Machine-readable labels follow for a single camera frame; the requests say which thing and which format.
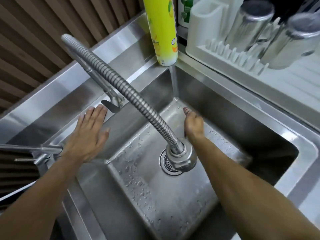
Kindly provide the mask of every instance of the drain strainer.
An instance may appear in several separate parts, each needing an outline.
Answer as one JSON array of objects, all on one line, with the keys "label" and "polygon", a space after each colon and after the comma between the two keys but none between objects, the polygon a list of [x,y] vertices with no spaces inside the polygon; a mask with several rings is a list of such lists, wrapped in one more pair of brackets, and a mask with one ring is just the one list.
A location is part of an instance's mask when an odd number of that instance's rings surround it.
[{"label": "drain strainer", "polygon": [[160,156],[160,166],[162,168],[162,170],[166,173],[169,174],[171,176],[178,176],[180,174],[182,174],[182,172],[176,170],[171,163],[169,162],[167,155],[166,155],[166,150],[164,150],[161,153]]}]

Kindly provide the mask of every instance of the metal cup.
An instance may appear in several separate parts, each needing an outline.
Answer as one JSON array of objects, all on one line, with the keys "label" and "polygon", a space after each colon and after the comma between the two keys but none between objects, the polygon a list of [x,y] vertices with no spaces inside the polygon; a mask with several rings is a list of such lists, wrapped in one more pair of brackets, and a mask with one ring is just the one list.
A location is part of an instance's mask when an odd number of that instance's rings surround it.
[{"label": "metal cup", "polygon": [[244,2],[224,44],[229,44],[230,49],[237,48],[237,52],[248,51],[256,43],[274,13],[273,4],[266,0]]},{"label": "metal cup", "polygon": [[320,42],[320,17],[311,13],[291,16],[279,28],[269,46],[261,55],[261,63],[271,69],[289,67],[300,57],[315,52]]}]

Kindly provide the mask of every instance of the stainless steel countertop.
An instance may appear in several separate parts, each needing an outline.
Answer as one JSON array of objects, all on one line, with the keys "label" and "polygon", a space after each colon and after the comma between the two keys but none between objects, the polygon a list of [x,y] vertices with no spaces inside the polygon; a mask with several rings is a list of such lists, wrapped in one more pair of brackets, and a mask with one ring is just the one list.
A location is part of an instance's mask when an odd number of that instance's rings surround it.
[{"label": "stainless steel countertop", "polygon": [[[146,16],[142,14],[111,37],[101,41],[94,47],[94,51],[131,83],[156,63],[148,31]],[[196,69],[213,74],[213,71],[202,64],[191,61],[184,50],[185,47],[179,46],[179,59],[194,64]],[[165,67],[152,67],[149,71],[157,75],[165,69]],[[237,87],[235,83],[221,75],[219,79],[234,88]],[[255,97],[250,92],[245,94],[248,96],[246,99]],[[0,143],[37,145],[45,142],[52,144],[61,142],[73,131],[77,116],[89,106],[97,105],[101,99],[105,99],[102,89],[73,62],[1,117],[0,130],[3,136],[0,138]],[[256,96],[254,101],[257,108],[262,111],[274,109],[271,104],[265,102],[260,104],[259,101],[262,100]],[[281,112],[288,125],[294,126],[298,123],[292,116]],[[320,148],[319,134],[306,125],[303,127],[304,130],[301,131],[304,133],[303,136]],[[51,163],[52,161],[49,161],[47,166],[40,169],[40,173],[44,173]],[[290,182],[290,177],[287,176],[288,181],[282,181],[276,187],[288,196],[311,222],[320,227],[320,160],[313,162],[306,159],[301,166],[309,169],[302,180],[298,181],[298,185]],[[294,187],[298,187],[299,190],[290,193]],[[106,239],[94,213],[90,210],[89,203],[84,199],[79,183],[75,180],[63,202],[64,214],[59,217],[63,234],[68,239]]]}]

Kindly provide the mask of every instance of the stainless steel sink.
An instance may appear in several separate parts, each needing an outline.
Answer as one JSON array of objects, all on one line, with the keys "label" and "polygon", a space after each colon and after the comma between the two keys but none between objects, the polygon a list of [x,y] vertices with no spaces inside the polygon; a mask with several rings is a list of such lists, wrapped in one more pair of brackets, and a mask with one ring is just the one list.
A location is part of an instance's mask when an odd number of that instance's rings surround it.
[{"label": "stainless steel sink", "polygon": [[[183,107],[203,116],[206,137],[289,198],[318,157],[305,126],[182,52],[170,69],[153,64],[131,85],[178,137],[184,137]],[[110,138],[81,167],[64,201],[77,238],[232,239],[236,232],[200,161],[189,172],[176,171],[163,153],[166,141],[125,103],[108,113]],[[63,142],[75,121],[52,141]]]}]

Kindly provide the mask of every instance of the white dish rack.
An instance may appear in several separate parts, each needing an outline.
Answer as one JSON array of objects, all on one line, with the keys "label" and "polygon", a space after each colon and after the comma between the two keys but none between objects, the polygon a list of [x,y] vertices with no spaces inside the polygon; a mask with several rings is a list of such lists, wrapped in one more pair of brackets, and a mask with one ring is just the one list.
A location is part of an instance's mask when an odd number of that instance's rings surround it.
[{"label": "white dish rack", "polygon": [[257,45],[241,53],[224,45],[228,8],[219,0],[194,5],[186,53],[320,130],[320,47],[288,68],[270,69],[257,58]]}]

